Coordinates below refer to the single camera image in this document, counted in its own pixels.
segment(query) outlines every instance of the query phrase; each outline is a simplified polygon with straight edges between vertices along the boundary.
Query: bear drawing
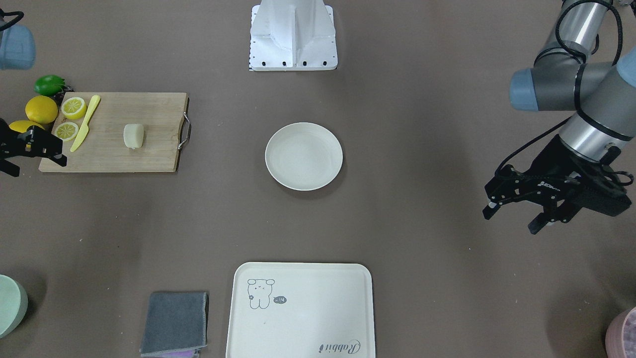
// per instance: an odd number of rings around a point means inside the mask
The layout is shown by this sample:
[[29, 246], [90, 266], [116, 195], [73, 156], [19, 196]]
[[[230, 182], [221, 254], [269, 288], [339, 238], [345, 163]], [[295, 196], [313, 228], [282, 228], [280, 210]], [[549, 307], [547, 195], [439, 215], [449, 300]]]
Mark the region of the bear drawing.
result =
[[265, 309], [270, 305], [270, 294], [274, 280], [254, 280], [247, 281], [247, 293], [249, 294], [249, 306], [255, 310]]

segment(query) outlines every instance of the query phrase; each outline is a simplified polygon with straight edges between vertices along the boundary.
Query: pink container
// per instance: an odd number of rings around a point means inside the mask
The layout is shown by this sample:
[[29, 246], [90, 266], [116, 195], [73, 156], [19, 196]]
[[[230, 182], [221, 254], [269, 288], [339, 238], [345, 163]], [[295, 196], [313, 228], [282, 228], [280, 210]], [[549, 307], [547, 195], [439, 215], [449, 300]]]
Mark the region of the pink container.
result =
[[627, 323], [627, 317], [633, 312], [636, 312], [636, 308], [626, 310], [620, 315], [616, 316], [612, 323], [607, 328], [607, 334], [605, 335], [605, 349], [607, 350], [608, 358], [626, 358], [625, 354], [625, 323]]

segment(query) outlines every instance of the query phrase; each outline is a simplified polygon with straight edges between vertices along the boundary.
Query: green lime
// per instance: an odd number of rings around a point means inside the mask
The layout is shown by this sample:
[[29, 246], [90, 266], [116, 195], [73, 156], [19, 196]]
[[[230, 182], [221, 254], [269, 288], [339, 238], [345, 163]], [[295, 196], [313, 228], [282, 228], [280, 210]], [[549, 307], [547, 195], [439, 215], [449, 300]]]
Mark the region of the green lime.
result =
[[38, 78], [33, 89], [42, 96], [52, 96], [60, 92], [66, 83], [60, 76], [46, 75]]

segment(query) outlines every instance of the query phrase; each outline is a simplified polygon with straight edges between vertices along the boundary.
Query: green bowl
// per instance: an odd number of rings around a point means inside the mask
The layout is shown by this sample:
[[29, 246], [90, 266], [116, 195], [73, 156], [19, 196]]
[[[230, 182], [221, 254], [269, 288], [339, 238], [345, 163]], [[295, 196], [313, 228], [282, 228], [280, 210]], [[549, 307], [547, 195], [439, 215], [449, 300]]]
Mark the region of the green bowl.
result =
[[27, 293], [14, 279], [0, 275], [0, 338], [11, 333], [27, 312]]

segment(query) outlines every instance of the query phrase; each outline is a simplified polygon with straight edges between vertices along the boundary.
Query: white plate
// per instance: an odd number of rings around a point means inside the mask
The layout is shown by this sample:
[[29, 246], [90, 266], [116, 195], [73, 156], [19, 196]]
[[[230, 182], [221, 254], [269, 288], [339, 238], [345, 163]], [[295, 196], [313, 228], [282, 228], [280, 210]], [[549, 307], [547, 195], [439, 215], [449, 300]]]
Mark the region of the white plate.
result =
[[234, 274], [226, 358], [375, 358], [359, 264], [248, 262]]
[[294, 190], [329, 184], [342, 167], [342, 147], [333, 133], [317, 124], [299, 122], [279, 129], [265, 148], [267, 170]]

